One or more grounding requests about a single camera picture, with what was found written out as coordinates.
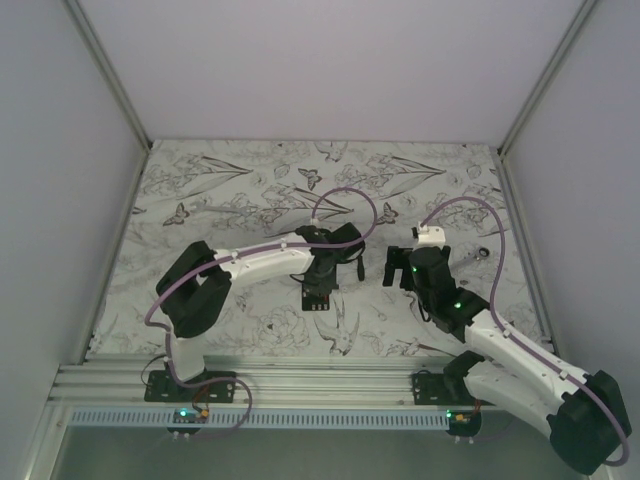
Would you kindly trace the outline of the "black fuse box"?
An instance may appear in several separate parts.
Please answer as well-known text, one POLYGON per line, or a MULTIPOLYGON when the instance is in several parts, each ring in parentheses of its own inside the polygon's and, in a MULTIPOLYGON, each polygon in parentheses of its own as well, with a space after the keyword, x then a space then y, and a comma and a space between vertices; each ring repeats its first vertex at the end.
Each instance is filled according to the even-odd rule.
POLYGON ((301 309, 305 312, 328 311, 330 309, 330 295, 327 293, 316 293, 302 287, 301 309))

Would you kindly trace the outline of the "black handled screwdriver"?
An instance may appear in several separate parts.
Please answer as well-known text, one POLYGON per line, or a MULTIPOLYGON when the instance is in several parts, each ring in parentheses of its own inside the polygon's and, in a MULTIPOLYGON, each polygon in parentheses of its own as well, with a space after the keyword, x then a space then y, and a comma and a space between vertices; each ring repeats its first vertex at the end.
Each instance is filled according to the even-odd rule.
POLYGON ((363 261, 363 254, 359 254, 358 257, 356 258, 356 271, 357 271, 357 278, 360 282, 363 282, 365 280, 365 267, 364 267, 364 261, 363 261))

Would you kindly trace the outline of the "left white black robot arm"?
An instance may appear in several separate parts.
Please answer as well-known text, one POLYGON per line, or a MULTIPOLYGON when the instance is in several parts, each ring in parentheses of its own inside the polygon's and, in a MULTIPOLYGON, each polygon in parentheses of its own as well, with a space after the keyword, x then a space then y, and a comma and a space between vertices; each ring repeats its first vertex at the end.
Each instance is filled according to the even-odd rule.
POLYGON ((338 289, 337 267, 357 261, 364 249, 364 238, 352 223, 334 231, 301 226, 279 240, 244 250, 214 250, 204 241, 189 245, 156 285, 159 308, 170 321, 170 392, 184 402, 202 394, 204 335, 217 322, 231 291, 293 276, 301 284, 302 309, 326 311, 331 293, 338 289))

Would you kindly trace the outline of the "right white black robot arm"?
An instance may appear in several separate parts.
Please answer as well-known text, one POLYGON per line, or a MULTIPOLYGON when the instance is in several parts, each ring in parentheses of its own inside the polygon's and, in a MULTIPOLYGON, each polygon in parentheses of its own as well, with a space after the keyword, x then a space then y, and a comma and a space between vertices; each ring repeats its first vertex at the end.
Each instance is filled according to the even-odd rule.
POLYGON ((509 412, 546 436, 558 457, 583 475, 609 464, 632 432, 621 390, 608 373, 590 374, 545 350, 454 280, 447 246, 387 250, 383 284, 401 277, 424 321, 465 351, 445 369, 452 403, 471 398, 509 412))

